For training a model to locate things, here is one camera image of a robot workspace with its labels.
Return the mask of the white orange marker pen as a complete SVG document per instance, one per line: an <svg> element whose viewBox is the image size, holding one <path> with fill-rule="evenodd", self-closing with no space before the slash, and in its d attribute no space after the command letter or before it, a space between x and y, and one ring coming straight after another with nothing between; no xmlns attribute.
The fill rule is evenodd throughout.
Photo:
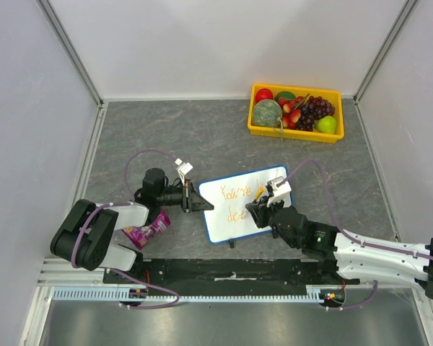
<svg viewBox="0 0 433 346"><path fill-rule="evenodd" d="M264 188L260 187L255 195L255 197L252 200L252 203L256 203L258 201L258 199L261 197L261 195L263 194ZM246 217L246 215L249 214L249 210L248 208L245 208L245 211L240 215L240 218L243 219L244 217Z"/></svg>

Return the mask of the blue framed whiteboard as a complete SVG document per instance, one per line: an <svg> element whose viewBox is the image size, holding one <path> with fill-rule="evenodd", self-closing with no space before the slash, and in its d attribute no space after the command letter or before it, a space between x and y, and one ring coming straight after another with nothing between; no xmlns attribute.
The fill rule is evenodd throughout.
<svg viewBox="0 0 433 346"><path fill-rule="evenodd" d="M204 212L209 241L218 244L271 231L269 226L257 227L245 205L253 202L268 181L287 174L286 166L277 165L200 183L199 195L214 206Z"/></svg>

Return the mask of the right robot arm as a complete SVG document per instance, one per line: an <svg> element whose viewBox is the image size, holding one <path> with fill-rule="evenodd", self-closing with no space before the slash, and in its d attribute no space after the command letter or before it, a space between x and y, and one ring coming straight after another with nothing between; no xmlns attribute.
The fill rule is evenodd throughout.
<svg viewBox="0 0 433 346"><path fill-rule="evenodd" d="M419 285L433 300L433 239L410 244L354 234L310 221L295 207L269 203L266 197L245 208L258 228L269 227L289 247L317 260L316 275L323 283L341 278Z"/></svg>

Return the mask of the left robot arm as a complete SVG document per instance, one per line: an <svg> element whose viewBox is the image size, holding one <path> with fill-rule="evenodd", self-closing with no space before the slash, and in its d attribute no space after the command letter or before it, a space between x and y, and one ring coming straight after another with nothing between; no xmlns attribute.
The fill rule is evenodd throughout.
<svg viewBox="0 0 433 346"><path fill-rule="evenodd" d="M127 283L137 283L144 275L144 266L136 261L139 250L170 226L164 210L168 206L179 206L185 213L214 209L189 179L180 177L171 185L162 169L151 168L132 201L76 201L52 238L50 251L74 268L113 267Z"/></svg>

